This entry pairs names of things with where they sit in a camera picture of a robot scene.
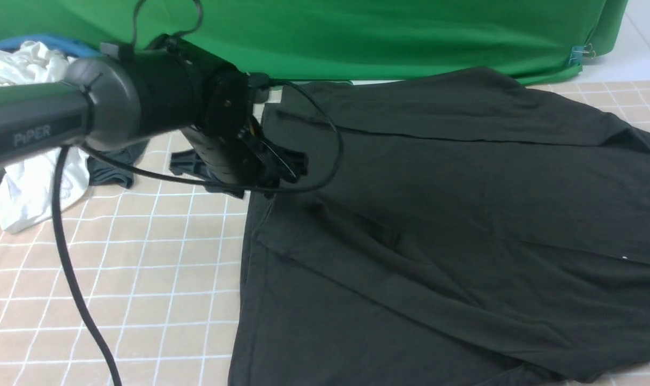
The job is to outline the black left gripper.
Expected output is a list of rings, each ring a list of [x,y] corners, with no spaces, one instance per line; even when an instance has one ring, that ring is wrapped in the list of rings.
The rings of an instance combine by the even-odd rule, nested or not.
[[[207,182],[205,189],[242,199],[248,191],[270,195],[281,180],[297,183],[308,174],[308,156],[267,139],[256,121],[224,134],[205,128],[183,129],[191,149],[170,155],[169,171]]]

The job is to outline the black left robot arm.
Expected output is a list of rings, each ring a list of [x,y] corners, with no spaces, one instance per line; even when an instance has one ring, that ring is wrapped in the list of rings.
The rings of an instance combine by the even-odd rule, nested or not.
[[[104,42],[55,83],[0,86],[0,168],[59,146],[110,152],[180,130],[190,175],[242,190],[293,182],[297,169],[253,116],[258,85],[234,64],[179,37],[143,51]]]

